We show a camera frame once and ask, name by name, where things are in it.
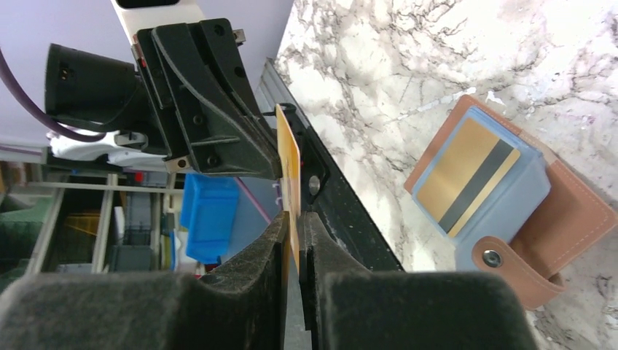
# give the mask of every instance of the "blue plastic container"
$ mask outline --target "blue plastic container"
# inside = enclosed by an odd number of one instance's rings
[[[227,253],[237,205],[234,179],[187,174],[180,225],[189,230],[188,257],[216,264]]]

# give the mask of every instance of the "wallet strap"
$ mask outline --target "wallet strap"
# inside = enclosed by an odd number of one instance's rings
[[[495,252],[500,259],[498,267],[490,267],[483,260],[483,254]],[[543,278],[511,247],[499,238],[481,238],[472,249],[472,260],[481,270],[497,273],[511,286],[522,305],[534,310],[564,292],[562,277],[556,273],[549,279]]]

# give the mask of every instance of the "brown leather wallet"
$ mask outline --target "brown leather wallet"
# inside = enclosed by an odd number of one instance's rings
[[[418,178],[471,106],[477,106],[543,152],[547,162],[552,189],[513,240],[508,244],[486,236],[472,250],[472,259],[481,271],[502,276],[522,305],[535,309],[565,290],[559,271],[610,232],[618,224],[618,217],[549,147],[468,95],[459,99],[417,162],[404,184],[408,192],[412,192]],[[482,254],[487,250],[500,254],[500,266],[492,268],[483,262]]]

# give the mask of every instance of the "yellow card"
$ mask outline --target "yellow card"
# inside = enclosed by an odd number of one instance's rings
[[[275,106],[275,114],[277,116],[277,149],[281,159],[281,169],[283,169],[283,178],[281,179],[283,210],[289,212],[290,246],[298,271],[300,252],[296,221],[300,216],[300,150],[286,115],[279,105]]]

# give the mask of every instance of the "marble countertop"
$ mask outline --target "marble countertop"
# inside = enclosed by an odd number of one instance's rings
[[[403,183],[459,96],[538,137],[618,202],[613,0],[296,0],[275,67],[407,271],[453,247]],[[618,236],[528,313],[542,349],[618,349]]]

